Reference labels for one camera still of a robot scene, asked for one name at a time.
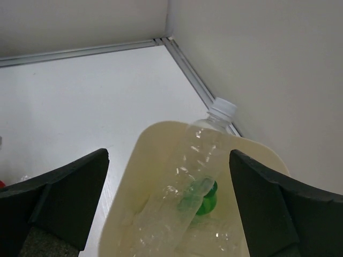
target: clear plastic bottle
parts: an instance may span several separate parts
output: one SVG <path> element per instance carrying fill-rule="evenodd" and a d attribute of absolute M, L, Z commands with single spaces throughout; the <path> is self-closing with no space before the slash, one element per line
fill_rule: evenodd
<path fill-rule="evenodd" d="M 230 125 L 236 106 L 217 98 L 208 118 L 189 125 L 170 156 L 163 178 L 124 234 L 116 256 L 167 256 L 223 170 L 228 170 Z"/>

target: red object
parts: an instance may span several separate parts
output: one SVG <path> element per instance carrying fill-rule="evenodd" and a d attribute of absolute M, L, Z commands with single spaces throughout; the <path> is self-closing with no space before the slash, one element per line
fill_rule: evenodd
<path fill-rule="evenodd" d="M 0 188 L 4 188 L 6 185 L 0 180 Z"/>

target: white floor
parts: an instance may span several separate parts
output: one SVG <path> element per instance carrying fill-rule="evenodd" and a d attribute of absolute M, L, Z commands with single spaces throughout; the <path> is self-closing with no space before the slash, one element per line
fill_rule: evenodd
<path fill-rule="evenodd" d="M 98 256 L 102 226 L 140 133 L 163 120 L 189 123 L 206 115 L 163 46 L 2 68 L 0 89 L 5 183 L 98 148 L 109 151 L 107 179 L 80 256 Z"/>

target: plastic bottle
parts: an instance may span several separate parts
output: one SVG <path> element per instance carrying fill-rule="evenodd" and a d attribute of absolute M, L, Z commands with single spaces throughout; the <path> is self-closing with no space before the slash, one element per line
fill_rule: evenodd
<path fill-rule="evenodd" d="M 235 110 L 235 105 L 217 98 L 207 119 L 187 127 L 163 178 L 124 233 L 116 256 L 160 257 L 174 251 L 203 197 L 220 172 L 228 170 L 230 134 L 226 128 Z"/>

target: white bottle cap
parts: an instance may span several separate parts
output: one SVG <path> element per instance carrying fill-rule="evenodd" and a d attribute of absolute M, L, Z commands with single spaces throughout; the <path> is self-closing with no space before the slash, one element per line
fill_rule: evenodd
<path fill-rule="evenodd" d="M 230 122 L 235 115 L 237 106 L 222 98 L 216 97 L 208 112 Z"/>

